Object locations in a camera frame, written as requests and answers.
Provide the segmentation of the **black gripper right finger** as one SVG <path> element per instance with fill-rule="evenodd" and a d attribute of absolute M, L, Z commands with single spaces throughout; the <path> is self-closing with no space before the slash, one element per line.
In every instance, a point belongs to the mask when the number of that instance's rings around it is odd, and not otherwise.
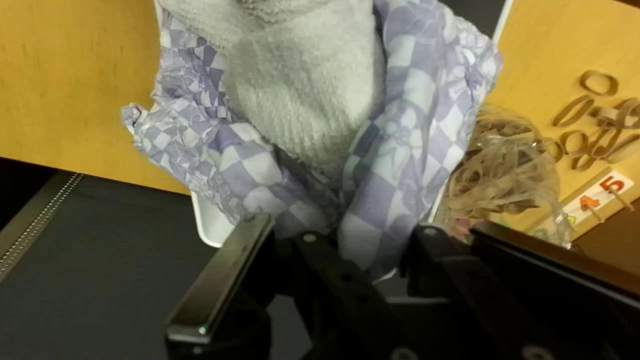
<path fill-rule="evenodd" d="M 504 251 L 563 275 L 596 294 L 640 310 L 640 278 L 615 265 L 592 259 L 577 251 L 532 237 L 511 228 L 479 222 L 471 228 L 473 239 L 497 246 Z"/>

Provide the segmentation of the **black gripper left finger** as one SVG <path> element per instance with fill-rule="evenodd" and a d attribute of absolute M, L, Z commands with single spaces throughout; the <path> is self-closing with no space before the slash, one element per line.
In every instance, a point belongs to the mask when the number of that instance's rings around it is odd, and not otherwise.
<path fill-rule="evenodd" d="M 268 214 L 255 214 L 230 231 L 172 311 L 165 324 L 169 344 L 205 345 L 211 341 L 272 225 L 274 219 Z"/>

